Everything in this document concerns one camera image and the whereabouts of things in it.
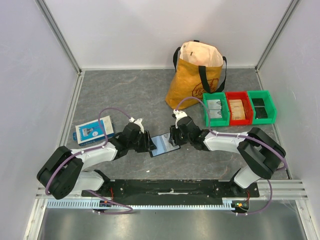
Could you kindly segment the silver credit card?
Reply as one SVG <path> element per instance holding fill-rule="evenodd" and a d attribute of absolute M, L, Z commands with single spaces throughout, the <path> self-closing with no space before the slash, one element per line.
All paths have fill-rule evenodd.
<path fill-rule="evenodd" d="M 163 134 L 161 137 L 162 137 L 164 146 L 165 146 L 167 149 L 175 147 L 175 146 L 172 144 L 172 141 L 171 141 L 171 138 L 170 138 L 170 133 L 165 133 L 165 134 Z"/>

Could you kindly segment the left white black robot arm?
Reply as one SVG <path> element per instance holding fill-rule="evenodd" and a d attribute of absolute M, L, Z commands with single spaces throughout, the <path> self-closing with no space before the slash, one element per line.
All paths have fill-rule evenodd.
<path fill-rule="evenodd" d="M 45 193 L 60 200 L 73 190 L 93 190 L 98 196 L 106 196 L 110 184 L 99 171 L 85 169 L 103 162 L 111 162 L 134 150 L 146 153 L 156 150 L 148 130 L 141 131 L 136 123 L 128 123 L 122 132 L 93 147 L 69 149 L 58 147 L 36 175 L 45 187 Z"/>

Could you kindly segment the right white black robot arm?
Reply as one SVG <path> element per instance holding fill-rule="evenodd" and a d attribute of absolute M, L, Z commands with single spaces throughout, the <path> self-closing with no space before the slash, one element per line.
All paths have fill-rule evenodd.
<path fill-rule="evenodd" d="M 189 143 L 199 151 L 225 151 L 240 154 L 246 167 L 233 176 L 229 191 L 235 197 L 242 196 L 247 188 L 259 179 L 269 180 L 273 174 L 287 167 L 286 151 L 258 127 L 248 132 L 225 133 L 200 129 L 189 116 L 184 116 L 170 126 L 169 143 L 182 146 Z"/>

